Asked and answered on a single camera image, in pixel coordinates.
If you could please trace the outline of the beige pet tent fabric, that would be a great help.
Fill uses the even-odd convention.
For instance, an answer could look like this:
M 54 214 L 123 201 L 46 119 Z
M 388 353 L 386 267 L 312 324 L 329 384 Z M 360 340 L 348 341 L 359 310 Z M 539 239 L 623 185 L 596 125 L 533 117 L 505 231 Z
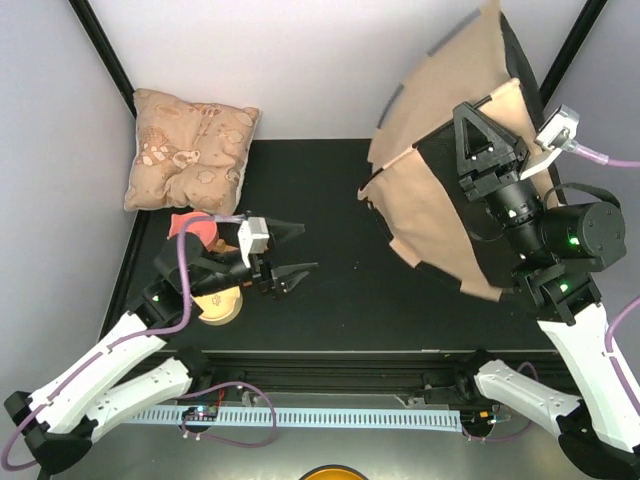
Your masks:
M 462 102 L 539 153 L 543 101 L 497 1 L 469 13 L 398 86 L 369 147 L 372 174 L 358 198 L 382 217 L 391 249 L 410 267 L 498 302 L 511 292 L 521 259 L 458 183 L 452 112 Z

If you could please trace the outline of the beige patterned pillow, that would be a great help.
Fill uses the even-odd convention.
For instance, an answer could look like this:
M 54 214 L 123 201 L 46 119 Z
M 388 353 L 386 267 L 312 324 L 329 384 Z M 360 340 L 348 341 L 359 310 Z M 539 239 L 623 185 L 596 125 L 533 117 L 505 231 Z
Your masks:
M 150 89 L 136 90 L 133 100 L 137 149 L 124 208 L 234 213 L 261 110 Z

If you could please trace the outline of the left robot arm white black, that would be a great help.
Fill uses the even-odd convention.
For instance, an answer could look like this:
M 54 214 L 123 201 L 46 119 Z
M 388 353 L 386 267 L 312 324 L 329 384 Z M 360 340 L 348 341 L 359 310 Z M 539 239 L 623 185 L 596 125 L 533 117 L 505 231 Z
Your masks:
M 33 457 L 29 467 L 57 474 L 136 414 L 171 399 L 207 397 L 215 376 L 207 357 L 193 347 L 132 380 L 123 378 L 187 327 L 196 298 L 246 284 L 264 295 L 289 294 L 317 266 L 276 267 L 271 252 L 304 231 L 302 224 L 251 213 L 187 219 L 155 258 L 157 277 L 107 335 L 56 379 L 5 400 L 16 429 L 2 450 L 2 469 L 23 468 L 9 460 L 17 439 Z

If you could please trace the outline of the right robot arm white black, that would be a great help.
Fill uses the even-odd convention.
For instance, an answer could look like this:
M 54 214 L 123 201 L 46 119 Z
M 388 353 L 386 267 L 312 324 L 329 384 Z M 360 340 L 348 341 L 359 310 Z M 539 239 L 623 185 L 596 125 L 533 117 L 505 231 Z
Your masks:
M 520 256 L 512 277 L 539 328 L 563 359 L 577 393 L 568 395 L 492 359 L 460 372 L 457 396 L 498 401 L 549 432 L 565 456 L 596 479 L 639 475 L 639 385 L 621 355 L 593 280 L 625 256 L 619 200 L 585 186 L 592 201 L 549 205 L 535 174 L 563 152 L 604 165 L 608 158 L 575 138 L 579 117 L 560 107 L 532 145 L 469 103 L 453 112 L 459 184 L 482 201 Z

